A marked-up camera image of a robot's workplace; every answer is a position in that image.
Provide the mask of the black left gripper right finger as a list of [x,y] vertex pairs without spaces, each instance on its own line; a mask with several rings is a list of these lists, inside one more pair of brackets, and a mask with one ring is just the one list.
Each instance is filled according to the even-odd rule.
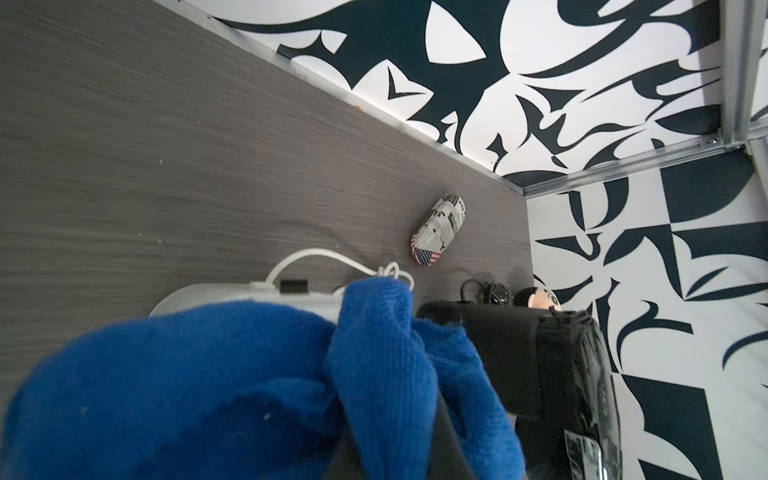
[[476,476],[465,458],[442,395],[437,396],[426,479],[472,480]]

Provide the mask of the blue cleaning cloth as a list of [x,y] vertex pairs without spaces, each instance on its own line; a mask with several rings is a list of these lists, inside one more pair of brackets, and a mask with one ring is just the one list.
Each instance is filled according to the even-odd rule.
[[5,416],[5,479],[322,479],[351,434],[366,479],[426,479],[442,395],[475,479],[519,479],[520,442],[465,331],[402,282],[350,284],[337,323],[236,301],[84,335]]

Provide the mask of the white coffee machine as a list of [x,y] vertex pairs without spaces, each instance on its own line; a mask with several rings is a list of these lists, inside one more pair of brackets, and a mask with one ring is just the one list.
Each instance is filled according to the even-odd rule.
[[195,284],[168,295],[154,307],[149,316],[166,316],[202,306],[236,301],[286,305],[337,323],[343,299],[329,293],[311,292],[307,280],[284,280],[277,285],[267,282]]

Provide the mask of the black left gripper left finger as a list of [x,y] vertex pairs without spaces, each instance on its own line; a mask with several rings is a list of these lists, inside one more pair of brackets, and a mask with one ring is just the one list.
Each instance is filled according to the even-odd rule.
[[365,480],[366,474],[354,438],[341,436],[322,476],[323,480]]

